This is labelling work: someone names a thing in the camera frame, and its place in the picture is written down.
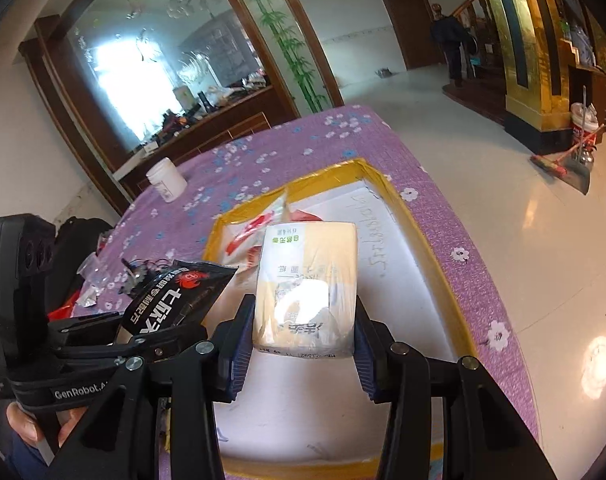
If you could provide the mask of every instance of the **wooden door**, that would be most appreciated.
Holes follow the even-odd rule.
[[[445,62],[440,48],[430,38],[432,9],[428,0],[383,0],[383,3],[408,70]]]

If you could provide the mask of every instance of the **golden pillar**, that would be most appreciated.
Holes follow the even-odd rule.
[[[549,151],[570,127],[569,46],[555,0],[490,4],[505,66],[506,130],[535,152]]]

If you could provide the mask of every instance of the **screw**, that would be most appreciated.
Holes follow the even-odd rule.
[[[466,355],[463,357],[461,359],[461,363],[468,370],[476,370],[481,365],[480,362],[478,362],[478,359],[476,357],[472,357],[471,355]]]
[[[130,357],[128,359],[128,362],[126,362],[125,367],[128,368],[129,371],[134,371],[134,370],[138,370],[139,368],[141,368],[141,365],[143,364],[143,359],[141,359],[140,357]]]
[[[392,343],[389,349],[399,355],[406,355],[410,352],[410,346],[406,343],[401,343],[400,341]]]
[[[199,352],[199,354],[209,354],[212,350],[214,350],[214,345],[209,341],[201,341],[196,346],[196,351]]]

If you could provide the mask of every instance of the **human hand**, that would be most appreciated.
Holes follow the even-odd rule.
[[[83,407],[74,408],[65,412],[70,418],[61,426],[61,431],[59,431],[59,447],[63,446],[63,443],[77,425],[77,422],[81,419],[86,410],[87,408]],[[6,416],[8,418],[10,428],[16,431],[18,436],[20,436],[28,446],[37,447],[37,442],[45,439],[43,431],[41,431],[41,428],[39,428],[36,421],[26,412],[21,410],[16,402],[10,403],[6,410]]]

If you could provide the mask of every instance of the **table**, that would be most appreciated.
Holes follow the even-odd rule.
[[[126,211],[100,254],[107,290],[75,316],[122,311],[121,258],[198,260],[214,219],[260,193],[331,164],[365,158],[392,182],[430,243],[478,355],[528,428],[538,436],[531,386],[518,341],[490,274],[465,228],[419,161],[370,108],[335,108],[243,137],[179,167],[187,190],[170,204],[148,187]]]

